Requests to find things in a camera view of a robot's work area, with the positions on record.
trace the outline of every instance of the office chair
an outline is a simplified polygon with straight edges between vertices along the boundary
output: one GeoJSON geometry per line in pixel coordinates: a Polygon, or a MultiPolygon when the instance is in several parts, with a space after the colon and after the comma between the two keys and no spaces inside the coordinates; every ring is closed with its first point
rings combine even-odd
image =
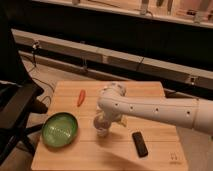
{"type": "Polygon", "coordinates": [[[46,113],[47,107],[36,100],[43,93],[28,75],[0,6],[0,165],[19,141],[35,153],[27,135],[41,129],[42,124],[26,128],[30,112],[46,113]]]}

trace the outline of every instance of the black rectangular object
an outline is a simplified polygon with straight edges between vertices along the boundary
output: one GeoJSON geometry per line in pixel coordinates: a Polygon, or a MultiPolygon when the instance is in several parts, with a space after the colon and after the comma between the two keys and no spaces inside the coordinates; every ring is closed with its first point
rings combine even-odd
{"type": "Polygon", "coordinates": [[[146,144],[144,142],[143,136],[141,134],[141,132],[134,132],[132,134],[132,138],[134,140],[137,152],[138,152],[138,156],[139,157],[145,157],[148,155],[148,150],[146,148],[146,144]]]}

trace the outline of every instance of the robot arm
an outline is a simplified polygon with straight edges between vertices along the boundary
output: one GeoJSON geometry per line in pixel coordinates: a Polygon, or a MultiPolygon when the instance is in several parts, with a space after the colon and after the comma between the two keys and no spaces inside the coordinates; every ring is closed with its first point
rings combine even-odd
{"type": "Polygon", "coordinates": [[[127,98],[125,87],[117,82],[105,88],[98,100],[104,115],[94,120],[109,129],[122,115],[163,122],[213,135],[213,102],[201,99],[127,98]]]}

